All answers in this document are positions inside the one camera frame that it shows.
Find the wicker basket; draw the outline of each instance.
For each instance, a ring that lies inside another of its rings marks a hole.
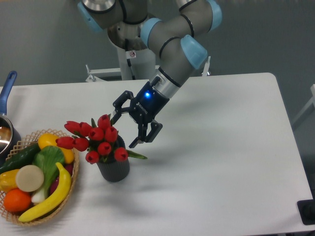
[[[36,143],[38,138],[39,138],[39,136],[44,134],[44,133],[55,134],[55,135],[58,135],[59,137],[67,136],[67,134],[63,133],[62,131],[57,131],[57,130],[52,130],[52,129],[39,130],[39,131],[33,132],[30,135],[27,135],[25,138],[23,138],[21,141],[19,141],[17,143],[17,145],[14,146],[13,150],[8,155],[8,158],[11,158],[12,155],[18,153],[20,150],[24,149],[25,147],[27,147],[27,146],[29,146],[29,145],[31,145],[33,143]],[[58,208],[56,208],[54,210],[53,213],[51,213],[50,215],[48,215],[46,217],[39,218],[39,219],[36,219],[34,221],[31,221],[31,222],[22,223],[22,222],[20,222],[18,220],[20,215],[15,215],[15,214],[12,214],[12,213],[10,213],[10,212],[5,210],[5,208],[3,206],[3,200],[4,200],[4,197],[5,197],[5,193],[3,191],[0,191],[0,215],[2,217],[4,217],[7,221],[12,222],[13,224],[19,225],[19,226],[35,226],[35,225],[39,225],[39,224],[42,224],[42,223],[45,223],[45,222],[51,220],[55,215],[57,215],[61,211],[63,206],[69,200],[70,195],[71,195],[71,193],[73,191],[73,188],[74,188],[77,176],[78,176],[78,171],[79,171],[79,151],[76,150],[76,149],[73,149],[72,151],[74,153],[74,167],[73,167],[71,188],[70,188],[70,191],[69,191],[67,197],[58,206]]]

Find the blue led light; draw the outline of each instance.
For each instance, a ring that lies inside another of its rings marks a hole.
[[[146,93],[144,94],[144,96],[145,96],[146,98],[150,98],[150,97],[151,97],[151,94],[150,94],[149,92],[146,92]]]

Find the yellow banana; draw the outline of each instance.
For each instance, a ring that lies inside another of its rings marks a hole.
[[[37,219],[56,208],[66,198],[71,186],[71,175],[61,163],[57,162],[56,166],[59,169],[59,184],[57,189],[46,200],[25,211],[19,217],[19,221],[30,222]]]

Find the silver tube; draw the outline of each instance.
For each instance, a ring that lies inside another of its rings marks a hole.
[[[160,81],[154,86],[154,89],[158,91],[164,97],[172,98],[174,94],[179,90],[179,87],[174,85],[160,72],[157,73],[157,76],[160,77]]]
[[[106,11],[113,7],[115,0],[82,0],[82,3],[93,11]]]
[[[175,0],[175,3],[178,6],[178,8],[181,8],[182,6],[184,6],[185,4],[187,4],[190,1],[192,1],[192,0]]]

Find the saucepan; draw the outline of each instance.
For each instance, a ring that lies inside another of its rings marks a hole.
[[[7,100],[16,77],[16,71],[11,71],[0,93],[0,166],[5,162],[14,145],[21,140],[20,134],[6,117]]]

